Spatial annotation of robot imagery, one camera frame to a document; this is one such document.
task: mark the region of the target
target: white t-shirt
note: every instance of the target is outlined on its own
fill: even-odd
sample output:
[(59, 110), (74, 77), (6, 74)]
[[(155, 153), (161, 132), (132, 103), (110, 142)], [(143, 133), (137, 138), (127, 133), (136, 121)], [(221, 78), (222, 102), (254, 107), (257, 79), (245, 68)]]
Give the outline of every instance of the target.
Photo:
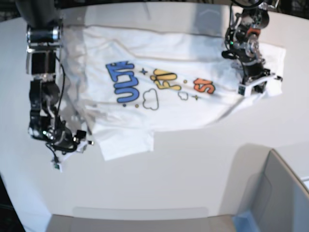
[[(155, 131), (202, 128), (263, 96), (238, 94), (222, 38), (93, 26), (68, 28), (64, 40), (69, 96), (105, 160), (152, 151)], [(260, 47), (281, 74), (285, 50)], [(280, 81), (270, 86), (280, 93)]]

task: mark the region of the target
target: white table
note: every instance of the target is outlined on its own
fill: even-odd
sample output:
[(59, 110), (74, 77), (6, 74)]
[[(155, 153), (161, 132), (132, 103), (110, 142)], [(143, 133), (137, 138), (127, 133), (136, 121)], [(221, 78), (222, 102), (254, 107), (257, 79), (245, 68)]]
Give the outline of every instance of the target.
[[(124, 3), (68, 9), (65, 24), (223, 36), (228, 17), (228, 6), (221, 5)], [(268, 152), (250, 144), (276, 148), (301, 178), (309, 176), (308, 28), (304, 19), (270, 13), (262, 31), (260, 41), (287, 49), (283, 95), (207, 129), (156, 133), (153, 153), (104, 162), (99, 147), (90, 147), (72, 156), (61, 174), (51, 169), (44, 143), (27, 134), (26, 24), (22, 19), (0, 23), (0, 172), (27, 231), (44, 231), (51, 214), (75, 216), (77, 207), (235, 214), (248, 176), (260, 171), (255, 164)]]

